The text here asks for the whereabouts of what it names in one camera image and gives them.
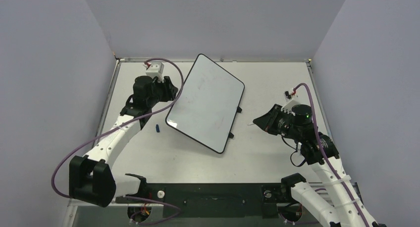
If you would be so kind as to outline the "black-framed whiteboard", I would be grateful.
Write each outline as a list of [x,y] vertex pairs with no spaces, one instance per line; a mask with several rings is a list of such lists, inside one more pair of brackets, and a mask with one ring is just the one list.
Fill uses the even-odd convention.
[[245,84],[204,54],[199,54],[179,99],[170,108],[165,122],[210,150],[222,154],[240,103]]

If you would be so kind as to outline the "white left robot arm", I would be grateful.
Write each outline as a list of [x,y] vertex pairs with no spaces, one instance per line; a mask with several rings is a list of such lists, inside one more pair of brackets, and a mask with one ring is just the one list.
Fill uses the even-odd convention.
[[135,79],[128,97],[110,133],[83,156],[74,156],[69,163],[69,197],[100,207],[107,207],[114,198],[129,195],[135,202],[147,198],[143,176],[126,173],[116,175],[112,166],[129,141],[139,133],[158,103],[176,100],[178,88],[170,77]]

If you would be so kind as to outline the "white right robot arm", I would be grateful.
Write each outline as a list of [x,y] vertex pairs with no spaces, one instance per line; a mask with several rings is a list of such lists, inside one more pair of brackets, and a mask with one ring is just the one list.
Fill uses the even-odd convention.
[[279,194],[284,200],[302,204],[324,227],[383,225],[357,195],[333,141],[319,132],[313,107],[297,104],[287,108],[275,104],[252,123],[268,134],[293,140],[295,152],[304,157],[330,198],[325,201],[301,174],[295,173],[281,180]]

